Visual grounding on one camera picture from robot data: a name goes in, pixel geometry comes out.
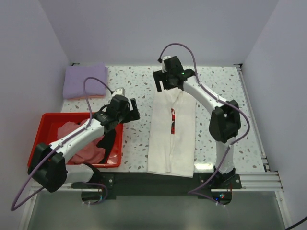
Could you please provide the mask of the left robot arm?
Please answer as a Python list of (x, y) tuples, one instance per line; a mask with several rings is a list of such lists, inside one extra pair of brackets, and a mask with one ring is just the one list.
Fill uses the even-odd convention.
[(87, 144), (100, 137), (106, 137), (118, 124), (140, 119), (136, 99), (123, 95), (112, 97), (108, 105), (79, 128), (67, 136), (50, 144), (40, 143), (36, 146), (28, 175), (43, 188), (53, 193), (64, 184), (84, 183), (89, 188), (99, 184), (99, 172), (90, 164), (68, 165), (68, 161)]

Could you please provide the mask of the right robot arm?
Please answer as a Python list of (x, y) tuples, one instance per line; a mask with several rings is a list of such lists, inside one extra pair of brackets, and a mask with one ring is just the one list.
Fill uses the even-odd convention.
[(160, 57), (158, 62), (162, 69), (153, 73), (157, 91), (179, 88), (194, 97), (211, 115), (209, 132), (216, 142), (216, 163), (213, 174), (202, 186), (225, 188), (236, 173), (233, 144), (241, 128), (237, 101), (227, 101), (205, 87), (195, 71), (183, 68), (177, 56)]

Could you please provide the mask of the white t-shirt red print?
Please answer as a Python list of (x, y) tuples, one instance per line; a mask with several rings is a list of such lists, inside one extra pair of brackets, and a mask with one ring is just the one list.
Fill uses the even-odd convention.
[(196, 100), (175, 88), (154, 96), (147, 172), (193, 177)]

